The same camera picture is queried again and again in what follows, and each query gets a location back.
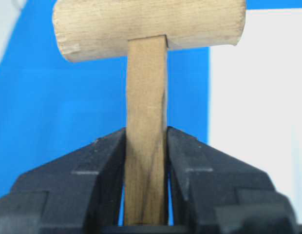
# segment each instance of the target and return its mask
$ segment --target clamp jaw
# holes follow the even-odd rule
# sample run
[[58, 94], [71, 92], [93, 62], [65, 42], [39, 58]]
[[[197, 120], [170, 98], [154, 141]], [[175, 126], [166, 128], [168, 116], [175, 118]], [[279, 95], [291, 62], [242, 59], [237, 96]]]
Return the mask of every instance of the clamp jaw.
[[0, 199], [0, 234], [302, 234], [265, 172], [172, 127], [175, 226], [118, 227], [125, 131], [22, 174]]

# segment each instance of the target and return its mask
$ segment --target white background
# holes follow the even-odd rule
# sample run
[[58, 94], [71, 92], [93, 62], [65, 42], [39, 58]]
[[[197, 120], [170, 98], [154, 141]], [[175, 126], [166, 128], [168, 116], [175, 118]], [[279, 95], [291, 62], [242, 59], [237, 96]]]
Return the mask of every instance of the white background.
[[[0, 59], [18, 16], [0, 0]], [[302, 9], [248, 11], [210, 63], [210, 145], [268, 172], [302, 223]]]

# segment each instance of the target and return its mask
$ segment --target blue backdrop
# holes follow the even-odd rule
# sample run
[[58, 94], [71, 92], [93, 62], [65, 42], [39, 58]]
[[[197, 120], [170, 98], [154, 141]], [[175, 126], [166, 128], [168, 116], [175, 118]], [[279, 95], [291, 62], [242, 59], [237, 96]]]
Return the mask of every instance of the blue backdrop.
[[[0, 64], [0, 196], [20, 173], [126, 125], [126, 57], [69, 63], [51, 15], [55, 0], [28, 0]], [[248, 0], [248, 9], [302, 0]], [[208, 140], [209, 49], [169, 52], [168, 124]]]

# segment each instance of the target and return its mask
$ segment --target wooden mallet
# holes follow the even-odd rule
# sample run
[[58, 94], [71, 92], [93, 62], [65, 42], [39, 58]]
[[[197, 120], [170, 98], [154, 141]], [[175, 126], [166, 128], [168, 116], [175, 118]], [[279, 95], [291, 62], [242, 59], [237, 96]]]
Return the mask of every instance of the wooden mallet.
[[167, 49], [236, 45], [245, 0], [58, 0], [53, 23], [69, 61], [128, 56], [125, 225], [165, 224]]

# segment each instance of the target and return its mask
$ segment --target mallet handle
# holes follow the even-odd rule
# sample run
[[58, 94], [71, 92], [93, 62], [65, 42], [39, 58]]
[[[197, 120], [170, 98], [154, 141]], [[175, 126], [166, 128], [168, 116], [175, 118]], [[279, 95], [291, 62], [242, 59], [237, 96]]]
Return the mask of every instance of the mallet handle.
[[125, 225], [167, 221], [167, 41], [128, 43]]

